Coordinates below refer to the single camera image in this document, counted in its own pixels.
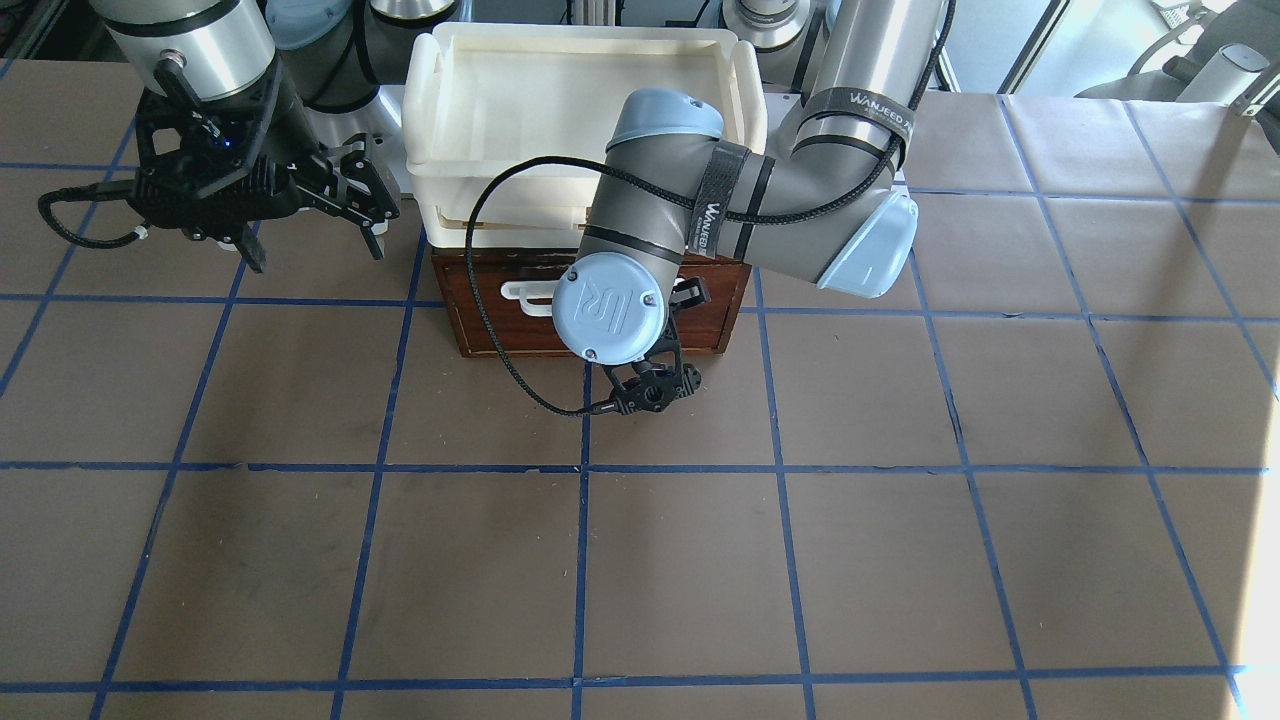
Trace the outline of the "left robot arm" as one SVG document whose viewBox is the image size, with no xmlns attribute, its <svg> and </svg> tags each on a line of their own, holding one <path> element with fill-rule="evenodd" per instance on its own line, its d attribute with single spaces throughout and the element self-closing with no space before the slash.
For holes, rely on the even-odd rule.
<svg viewBox="0 0 1280 720">
<path fill-rule="evenodd" d="M 919 210 L 893 188 L 954 22 L 952 1 L 844 1 L 812 91 L 774 154 L 730 142 L 692 96 L 625 101 L 598 167 L 579 251 L 550 301 L 556 332 L 611 382 L 591 413 L 658 413 L 691 396 L 675 315 L 701 304 L 689 254 L 731 258 L 822 290 L 883 295 L 913 247 Z"/>
</svg>

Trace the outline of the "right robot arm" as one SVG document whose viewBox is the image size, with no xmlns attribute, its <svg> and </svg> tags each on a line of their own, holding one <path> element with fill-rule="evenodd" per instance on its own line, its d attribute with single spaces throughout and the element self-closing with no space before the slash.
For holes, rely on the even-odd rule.
<svg viewBox="0 0 1280 720">
<path fill-rule="evenodd" d="M 91 192 L 150 228 L 266 254 L 253 224 L 312 209 L 381 259 L 401 214 L 401 104 L 413 42 L 466 1 L 95 1 L 145 90 L 134 178 Z"/>
</svg>

